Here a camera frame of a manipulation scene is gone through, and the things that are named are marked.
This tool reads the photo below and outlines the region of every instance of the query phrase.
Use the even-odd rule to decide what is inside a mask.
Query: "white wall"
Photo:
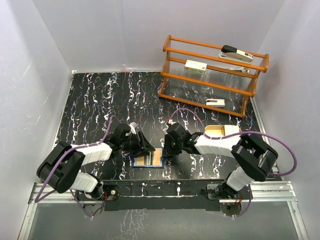
[[[33,0],[71,70],[160,70],[170,34],[259,49],[283,0]]]
[[[259,49],[270,53],[270,66],[260,75],[255,97],[266,131],[297,155],[297,169],[286,179],[292,181],[311,240],[320,234],[319,13],[318,0],[285,1]],[[289,170],[292,158],[276,149],[281,172]]]
[[[0,232],[17,239],[71,71],[32,0],[0,1]]]

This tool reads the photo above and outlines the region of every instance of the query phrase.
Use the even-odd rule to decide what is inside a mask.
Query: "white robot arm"
[[[54,171],[48,184],[58,193],[67,190],[78,190],[97,195],[101,184],[95,176],[80,171],[81,166],[99,161],[107,161],[119,151],[127,151],[132,156],[144,156],[155,148],[145,138],[141,131],[136,131],[137,125],[132,123],[119,124],[113,133],[108,135],[103,142],[97,142],[94,146],[88,146],[72,150]],[[37,170],[37,176],[45,181],[60,157],[72,147],[66,142],[59,142],[46,157]]]
[[[182,150],[189,154],[216,154],[235,158],[239,167],[213,192],[225,198],[235,198],[244,186],[254,181],[265,181],[278,158],[278,153],[256,134],[215,140],[202,132],[191,134],[176,122],[169,125],[164,136],[162,156],[171,158],[182,153]]]

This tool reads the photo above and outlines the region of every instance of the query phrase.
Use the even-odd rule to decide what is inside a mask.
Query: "purple cable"
[[[173,114],[171,115],[170,119],[172,119],[172,117],[179,111],[181,110],[186,110],[190,113],[192,113],[201,123],[202,127],[203,127],[203,130],[205,129],[205,126],[204,126],[204,123],[201,121],[200,117],[193,111],[191,111],[190,109],[187,109],[185,107],[182,107],[182,108],[178,108],[177,110],[175,110],[173,112]],[[270,138],[270,139],[273,139],[275,141],[277,141],[278,143],[282,144],[286,149],[288,149],[288,151],[291,153],[292,155],[292,158],[293,158],[293,167],[291,168],[291,170],[287,171],[287,172],[284,172],[284,173],[269,173],[270,176],[276,176],[276,177],[281,177],[281,176],[286,176],[286,175],[289,175],[291,173],[293,173],[296,168],[297,168],[297,157],[294,153],[294,151],[286,144],[284,143],[282,140],[272,136],[272,135],[269,135],[269,134],[266,134],[266,133],[263,133],[263,132],[259,132],[259,131],[242,131],[242,132],[237,132],[237,133],[233,133],[233,134],[230,134],[230,135],[227,135],[227,136],[223,136],[223,137],[210,137],[208,136],[207,134],[204,134],[204,136],[208,139],[211,139],[211,140],[221,140],[221,139],[227,139],[227,138],[231,138],[231,137],[234,137],[234,136],[238,136],[238,135],[243,135],[243,134],[258,134],[258,135],[262,135],[262,136],[265,136],[267,138]]]
[[[93,218],[94,216],[90,214],[90,212],[88,212],[87,210],[85,210],[85,208],[81,205],[81,203],[78,201],[78,199],[76,198],[74,192],[70,189],[70,192],[73,196],[73,199],[76,201],[76,203],[79,205],[80,208],[82,208],[83,212],[90,218]]]
[[[101,141],[99,141],[98,143],[94,142],[94,143],[91,143],[91,144],[74,146],[74,147],[70,148],[69,150],[67,150],[66,152],[64,152],[64,154],[63,154],[63,155],[59,158],[59,160],[56,162],[56,164],[55,164],[54,167],[52,168],[51,172],[49,173],[48,177],[47,177],[46,180],[44,181],[44,183],[43,183],[43,185],[42,185],[42,187],[41,187],[38,195],[36,196],[36,198],[35,198],[35,200],[34,200],[35,203],[39,203],[41,200],[43,200],[44,198],[46,198],[47,196],[49,196],[50,194],[52,194],[52,193],[55,192],[55,190],[52,190],[52,191],[48,192],[47,194],[45,194],[44,196],[40,197],[41,194],[43,193],[45,187],[47,186],[49,180],[50,180],[51,177],[53,176],[55,170],[57,169],[57,167],[59,166],[59,164],[62,162],[62,160],[63,160],[70,152],[72,152],[73,150],[83,149],[83,148],[85,148],[85,147],[92,147],[92,146],[96,146],[96,145],[98,145],[98,144],[103,143],[103,141],[106,139],[106,137],[107,137],[107,135],[108,135],[108,132],[109,132],[109,130],[110,130],[110,126],[111,126],[111,123],[112,123],[113,118],[116,118],[116,119],[121,123],[121,121],[120,121],[116,116],[114,116],[114,115],[111,116],[111,117],[110,117],[109,124],[108,124],[108,127],[106,128],[106,132],[105,132],[103,138],[101,139]],[[75,200],[78,204],[80,204],[79,201],[75,198],[75,196],[74,196],[74,194],[73,194],[72,191],[71,191],[71,194],[73,195],[74,200]],[[82,208],[83,211],[87,214],[87,211],[86,211],[82,206],[81,206],[81,208]]]
[[[242,216],[243,214],[245,214],[245,213],[248,211],[248,209],[250,208],[251,198],[252,198],[253,196],[252,196],[252,191],[251,191],[250,186],[247,186],[247,188],[249,189],[249,193],[250,193],[248,205],[246,206],[245,210],[244,210],[243,212],[241,212],[239,215],[236,215],[236,217],[241,217],[241,216]]]

